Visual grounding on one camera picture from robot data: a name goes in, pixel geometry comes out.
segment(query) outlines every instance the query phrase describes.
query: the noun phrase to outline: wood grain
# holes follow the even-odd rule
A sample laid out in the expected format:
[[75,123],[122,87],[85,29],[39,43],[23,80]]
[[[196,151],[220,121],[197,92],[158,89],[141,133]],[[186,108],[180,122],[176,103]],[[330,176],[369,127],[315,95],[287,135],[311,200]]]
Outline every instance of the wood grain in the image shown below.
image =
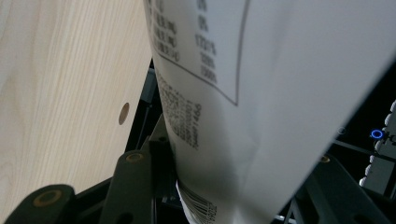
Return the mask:
[[113,174],[150,57],[141,0],[0,1],[0,222],[38,188]]

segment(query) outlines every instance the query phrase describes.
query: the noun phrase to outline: blue light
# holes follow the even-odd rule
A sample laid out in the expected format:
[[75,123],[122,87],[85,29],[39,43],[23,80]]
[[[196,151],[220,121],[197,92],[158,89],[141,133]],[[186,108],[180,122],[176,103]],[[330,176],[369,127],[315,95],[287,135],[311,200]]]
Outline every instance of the blue light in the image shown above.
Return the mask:
[[381,130],[375,129],[372,130],[370,137],[374,139],[381,139],[384,136],[384,133]]

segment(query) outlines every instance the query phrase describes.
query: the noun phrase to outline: white package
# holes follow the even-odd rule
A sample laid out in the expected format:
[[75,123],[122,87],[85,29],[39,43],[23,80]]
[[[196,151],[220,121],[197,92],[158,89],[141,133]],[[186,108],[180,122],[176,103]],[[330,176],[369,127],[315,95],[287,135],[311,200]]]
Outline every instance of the white package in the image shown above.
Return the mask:
[[269,223],[396,52],[396,1],[147,0],[191,223]]

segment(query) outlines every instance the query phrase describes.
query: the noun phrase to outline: white plastic bag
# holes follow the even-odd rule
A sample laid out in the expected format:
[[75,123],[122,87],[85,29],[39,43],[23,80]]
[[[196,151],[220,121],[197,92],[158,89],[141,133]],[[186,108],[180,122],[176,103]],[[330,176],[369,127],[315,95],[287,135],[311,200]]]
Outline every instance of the white plastic bag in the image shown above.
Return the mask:
[[146,1],[191,223],[266,223],[396,50],[395,1]]

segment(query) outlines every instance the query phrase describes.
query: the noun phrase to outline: wooden surface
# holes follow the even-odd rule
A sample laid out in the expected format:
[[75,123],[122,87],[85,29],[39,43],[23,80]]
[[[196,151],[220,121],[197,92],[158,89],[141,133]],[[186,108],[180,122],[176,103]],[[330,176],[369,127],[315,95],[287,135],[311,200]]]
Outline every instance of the wooden surface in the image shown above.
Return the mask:
[[1,223],[40,187],[113,174],[150,57],[142,0],[0,1]]

